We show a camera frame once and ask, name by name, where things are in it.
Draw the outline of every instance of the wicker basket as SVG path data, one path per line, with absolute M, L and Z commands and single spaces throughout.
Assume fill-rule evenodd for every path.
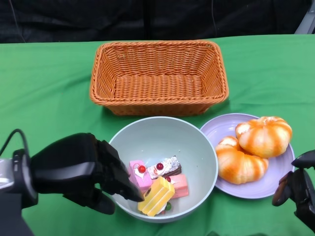
M 116 115 L 202 114 L 228 97 L 220 48 L 206 40 L 103 44 L 90 97 Z

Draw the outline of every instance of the pink cake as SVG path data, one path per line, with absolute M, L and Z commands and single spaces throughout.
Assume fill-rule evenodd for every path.
M 153 181 L 150 178 L 150 175 L 146 168 L 144 173 L 139 172 L 140 166 L 145 166 L 143 161 L 141 160 L 130 161 L 129 180 L 133 182 L 141 190 L 142 193 L 145 193 L 150 188 Z
M 173 195 L 172 199 L 189 195 L 187 180 L 184 174 L 170 176 L 170 178 L 171 183 L 174 185 L 175 188 L 175 194 Z

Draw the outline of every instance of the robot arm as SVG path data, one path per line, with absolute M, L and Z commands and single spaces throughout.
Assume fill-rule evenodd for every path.
M 305 168 L 315 168 L 315 150 L 305 152 L 292 162 L 298 169 L 279 181 L 272 205 L 281 206 L 289 198 L 295 202 L 295 216 L 315 233 L 315 190 Z
M 74 134 L 30 158 L 24 133 L 17 129 L 8 137 L 0 155 L 15 133 L 21 134 L 24 149 L 14 151 L 12 159 L 0 159 L 0 227 L 5 235 L 32 235 L 21 210 L 36 205 L 39 193 L 60 193 L 104 214 L 113 214 L 115 204 L 103 191 L 143 201 L 140 190 L 129 181 L 117 151 L 106 141 L 89 133 Z

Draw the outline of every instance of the pumpkin-shaped bread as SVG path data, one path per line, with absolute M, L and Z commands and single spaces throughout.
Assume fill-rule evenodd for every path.
M 262 158 L 283 154 L 292 137 L 291 127 L 280 117 L 261 117 L 240 123 L 235 133 L 243 149 Z
M 261 179 L 267 171 L 268 160 L 247 153 L 237 138 L 228 136 L 216 146 L 219 176 L 224 180 L 241 184 Z

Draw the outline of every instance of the pastry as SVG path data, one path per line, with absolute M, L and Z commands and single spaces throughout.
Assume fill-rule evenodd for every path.
M 142 193 L 147 191 L 152 185 L 152 179 L 141 160 L 135 160 L 129 162 L 129 180 L 133 182 Z
M 216 146 L 219 176 L 224 180 L 241 184 L 259 180 L 266 173 L 268 160 L 244 151 L 237 138 L 228 136 Z
M 184 174 L 170 176 L 169 178 L 171 179 L 171 184 L 173 184 L 175 188 L 175 194 L 172 199 L 189 195 L 187 180 Z
M 292 137 L 291 127 L 279 117 L 261 117 L 240 123 L 235 133 L 243 149 L 262 158 L 283 154 Z
M 148 216 L 155 216 L 164 210 L 174 194 L 174 186 L 159 176 L 143 195 L 144 201 L 138 203 L 138 210 Z
M 164 161 L 157 163 L 154 166 L 148 167 L 148 173 L 151 179 L 156 179 L 159 176 L 175 176 L 182 172 L 182 166 L 176 156 L 167 158 Z

